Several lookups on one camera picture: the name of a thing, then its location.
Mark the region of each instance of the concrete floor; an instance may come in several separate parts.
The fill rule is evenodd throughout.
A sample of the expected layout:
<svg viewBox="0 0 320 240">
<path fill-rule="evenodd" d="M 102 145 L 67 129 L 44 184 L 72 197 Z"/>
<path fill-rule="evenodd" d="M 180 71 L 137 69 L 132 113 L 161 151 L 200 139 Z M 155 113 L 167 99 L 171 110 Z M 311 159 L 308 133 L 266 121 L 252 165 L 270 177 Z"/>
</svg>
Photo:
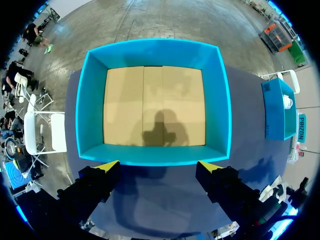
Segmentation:
<svg viewBox="0 0 320 240">
<path fill-rule="evenodd" d="M 258 37 L 262 16 L 237 0 L 94 0 L 76 9 L 43 35 L 54 44 L 51 53 L 31 48 L 25 68 L 35 72 L 51 93 L 51 111 L 64 111 L 71 71 L 82 68 L 88 50 L 141 38 L 177 38 L 219 46 L 224 63 L 255 75 L 295 69 L 288 52 L 272 55 Z M 44 141 L 50 149 L 50 129 Z M 54 197 L 70 181 L 67 155 L 50 154 L 40 179 Z"/>
</svg>

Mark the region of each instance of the cardboard bottom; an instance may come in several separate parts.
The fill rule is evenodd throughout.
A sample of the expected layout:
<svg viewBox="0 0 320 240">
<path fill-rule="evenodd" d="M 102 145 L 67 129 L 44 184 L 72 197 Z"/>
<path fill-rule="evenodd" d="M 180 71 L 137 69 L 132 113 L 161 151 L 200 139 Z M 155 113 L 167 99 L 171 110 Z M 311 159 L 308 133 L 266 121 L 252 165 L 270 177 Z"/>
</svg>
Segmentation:
<svg viewBox="0 0 320 240">
<path fill-rule="evenodd" d="M 185 67 L 109 69 L 103 142 L 125 146 L 205 145 L 202 72 Z"/>
</svg>

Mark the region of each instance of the white chair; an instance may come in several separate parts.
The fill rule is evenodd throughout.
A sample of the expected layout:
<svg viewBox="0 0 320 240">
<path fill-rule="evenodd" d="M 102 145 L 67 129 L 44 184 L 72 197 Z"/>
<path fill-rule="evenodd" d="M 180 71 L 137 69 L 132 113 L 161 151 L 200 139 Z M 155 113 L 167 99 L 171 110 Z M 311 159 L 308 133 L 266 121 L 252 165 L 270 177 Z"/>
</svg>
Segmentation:
<svg viewBox="0 0 320 240">
<path fill-rule="evenodd" d="M 36 114 L 50 114 L 53 151 L 38 151 L 36 142 Z M 65 113 L 61 111 L 28 111 L 24 116 L 24 143 L 30 155 L 55 154 L 67 151 Z"/>
<path fill-rule="evenodd" d="M 30 95 L 29 92 L 27 91 L 28 79 L 25 76 L 22 76 L 21 74 L 17 73 L 14 77 L 14 81 L 17 83 L 14 96 L 16 99 L 19 99 L 19 103 L 21 103 L 21 104 L 26 99 L 29 102 L 28 110 L 42 111 L 54 102 L 54 100 L 51 98 L 51 96 L 49 95 L 48 92 L 45 93 L 44 95 L 42 95 L 41 97 L 39 97 L 38 99 L 35 94 Z M 50 101 L 41 109 L 36 107 L 36 104 L 40 100 L 44 99 L 45 97 L 48 97 Z"/>
<path fill-rule="evenodd" d="M 283 81 L 284 80 L 283 73 L 290 73 L 290 76 L 291 76 L 291 79 L 292 79 L 292 82 L 293 82 L 293 86 L 294 86 L 294 94 L 300 93 L 300 85 L 299 85 L 299 82 L 298 82 L 297 74 L 292 69 L 286 70 L 286 71 L 277 71 L 277 72 L 274 72 L 274 73 L 262 75 L 261 78 L 269 81 L 269 80 L 273 79 L 274 76 L 277 76 L 279 79 L 281 79 Z"/>
</svg>

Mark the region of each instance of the blue box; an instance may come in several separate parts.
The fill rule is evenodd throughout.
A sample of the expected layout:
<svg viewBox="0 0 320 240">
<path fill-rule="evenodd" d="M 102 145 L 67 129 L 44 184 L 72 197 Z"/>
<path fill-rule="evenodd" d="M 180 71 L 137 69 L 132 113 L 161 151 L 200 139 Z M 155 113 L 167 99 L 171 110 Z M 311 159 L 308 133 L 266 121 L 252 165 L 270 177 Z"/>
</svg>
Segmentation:
<svg viewBox="0 0 320 240">
<path fill-rule="evenodd" d="M 276 78 L 262 84 L 265 107 L 265 138 L 287 140 L 297 133 L 297 110 L 294 91 Z M 285 109 L 283 95 L 293 101 L 290 109 Z"/>
<path fill-rule="evenodd" d="M 123 146 L 104 144 L 103 107 L 108 69 L 173 66 L 202 70 L 205 145 Z M 229 85 L 219 48 L 180 39 L 138 39 L 90 50 L 84 60 L 75 109 L 80 158 L 134 166 L 179 166 L 214 162 L 230 155 L 232 118 Z"/>
</svg>

